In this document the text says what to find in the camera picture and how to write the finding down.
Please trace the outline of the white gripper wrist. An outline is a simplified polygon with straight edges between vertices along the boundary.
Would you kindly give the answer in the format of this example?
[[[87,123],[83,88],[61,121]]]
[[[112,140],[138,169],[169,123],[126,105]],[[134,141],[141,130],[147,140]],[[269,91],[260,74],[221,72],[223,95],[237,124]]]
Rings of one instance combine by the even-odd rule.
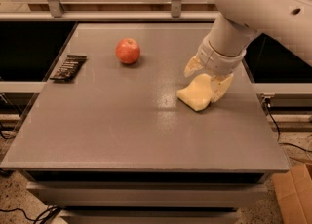
[[[226,76],[212,76],[210,79],[210,103],[216,103],[229,89],[233,80],[233,74],[230,73],[241,63],[245,54],[246,51],[242,50],[236,56],[223,55],[212,46],[210,35],[207,35],[199,46],[197,55],[189,59],[186,64],[184,76],[190,77],[204,67],[214,74],[229,74]]]

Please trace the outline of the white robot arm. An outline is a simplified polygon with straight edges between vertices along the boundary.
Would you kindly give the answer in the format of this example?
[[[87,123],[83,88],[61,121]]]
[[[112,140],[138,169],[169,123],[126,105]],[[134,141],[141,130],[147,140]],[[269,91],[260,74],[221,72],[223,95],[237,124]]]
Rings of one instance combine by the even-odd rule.
[[[249,43],[264,33],[312,64],[312,4],[307,0],[215,0],[219,14],[184,75],[204,74],[176,95],[196,111],[220,100]]]

